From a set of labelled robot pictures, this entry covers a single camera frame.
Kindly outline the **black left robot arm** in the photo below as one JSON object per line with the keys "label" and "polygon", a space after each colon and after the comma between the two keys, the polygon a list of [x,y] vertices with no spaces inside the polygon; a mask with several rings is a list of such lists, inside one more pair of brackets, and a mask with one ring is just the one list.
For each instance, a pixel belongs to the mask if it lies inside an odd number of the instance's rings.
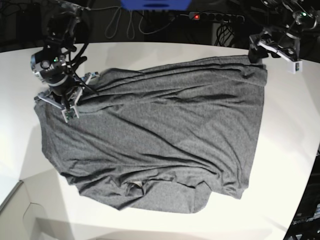
{"label": "black left robot arm", "polygon": [[249,36],[250,62],[272,56],[298,63],[303,36],[319,35],[320,11],[309,0],[262,0],[261,3],[266,7],[268,21],[261,25],[260,33]]}

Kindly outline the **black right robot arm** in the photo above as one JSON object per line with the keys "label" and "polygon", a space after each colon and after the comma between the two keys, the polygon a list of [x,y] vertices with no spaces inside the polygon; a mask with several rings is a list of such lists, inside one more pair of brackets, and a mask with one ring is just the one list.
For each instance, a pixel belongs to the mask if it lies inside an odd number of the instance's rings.
{"label": "black right robot arm", "polygon": [[49,99],[63,110],[70,110],[72,95],[89,87],[76,74],[87,60],[93,20],[89,12],[93,0],[59,0],[58,9],[48,19],[43,49],[31,56],[33,74],[49,86]]}

